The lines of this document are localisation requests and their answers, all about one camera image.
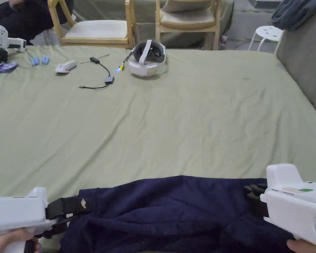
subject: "vr headset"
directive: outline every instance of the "vr headset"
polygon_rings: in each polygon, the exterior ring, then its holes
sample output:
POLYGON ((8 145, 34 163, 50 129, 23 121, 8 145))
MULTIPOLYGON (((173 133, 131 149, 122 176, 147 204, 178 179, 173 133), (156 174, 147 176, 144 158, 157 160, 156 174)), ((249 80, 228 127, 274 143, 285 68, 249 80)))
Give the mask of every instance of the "vr headset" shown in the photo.
POLYGON ((148 40, 136 45, 127 57, 129 70, 139 76, 161 73, 166 62, 166 48, 159 42, 148 40))

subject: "finger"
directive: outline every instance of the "finger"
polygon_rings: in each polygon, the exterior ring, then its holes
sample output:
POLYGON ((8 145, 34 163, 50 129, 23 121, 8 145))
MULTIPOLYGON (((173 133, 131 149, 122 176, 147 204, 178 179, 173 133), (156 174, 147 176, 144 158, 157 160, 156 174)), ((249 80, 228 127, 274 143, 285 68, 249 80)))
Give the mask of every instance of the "finger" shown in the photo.
POLYGON ((316 253, 316 245, 305 240, 288 240, 287 246, 296 253, 316 253))
POLYGON ((40 243, 37 243, 37 244, 36 244, 35 250, 36 250, 36 251, 41 251, 41 244, 40 244, 40 243))
POLYGON ((6 243, 11 244, 16 241, 28 241, 33 239, 34 235, 28 233, 25 229, 17 229, 12 232, 3 234, 0 238, 6 243))

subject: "dark pants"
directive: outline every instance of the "dark pants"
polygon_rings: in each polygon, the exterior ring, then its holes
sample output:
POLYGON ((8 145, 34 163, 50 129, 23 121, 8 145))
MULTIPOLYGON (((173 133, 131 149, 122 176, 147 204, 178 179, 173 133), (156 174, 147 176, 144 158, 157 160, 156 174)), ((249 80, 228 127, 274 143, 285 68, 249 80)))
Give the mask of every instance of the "dark pants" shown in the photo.
MULTIPOLYGON (((59 18, 61 23, 66 22, 62 13, 59 13, 59 18)), ((54 27, 49 10, 36 1, 26 1, 19 11, 12 10, 8 2, 1 4, 0 25, 6 28, 10 38, 20 38, 27 42, 54 27)))

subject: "headset strap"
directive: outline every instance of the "headset strap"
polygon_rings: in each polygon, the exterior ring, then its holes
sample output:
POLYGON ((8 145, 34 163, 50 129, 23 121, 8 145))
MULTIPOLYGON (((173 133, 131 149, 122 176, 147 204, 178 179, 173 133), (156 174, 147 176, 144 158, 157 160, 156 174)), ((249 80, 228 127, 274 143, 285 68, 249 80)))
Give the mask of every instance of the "headset strap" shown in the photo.
POLYGON ((150 50, 151 43, 152 43, 152 40, 147 40, 146 46, 145 46, 144 51, 143 51, 143 54, 142 54, 141 58, 139 59, 139 64, 140 65, 145 65, 145 60, 146 60, 148 51, 150 50))

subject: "computer mouse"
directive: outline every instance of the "computer mouse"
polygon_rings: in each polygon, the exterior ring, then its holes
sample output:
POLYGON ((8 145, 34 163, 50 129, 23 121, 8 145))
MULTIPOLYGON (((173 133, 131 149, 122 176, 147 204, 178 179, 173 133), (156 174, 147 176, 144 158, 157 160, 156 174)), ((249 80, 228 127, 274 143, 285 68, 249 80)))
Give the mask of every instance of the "computer mouse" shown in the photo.
POLYGON ((76 66, 77 66, 76 61, 68 61, 68 62, 65 62, 64 64, 59 64, 56 67, 55 71, 57 73, 68 74, 69 71, 71 71, 76 66))

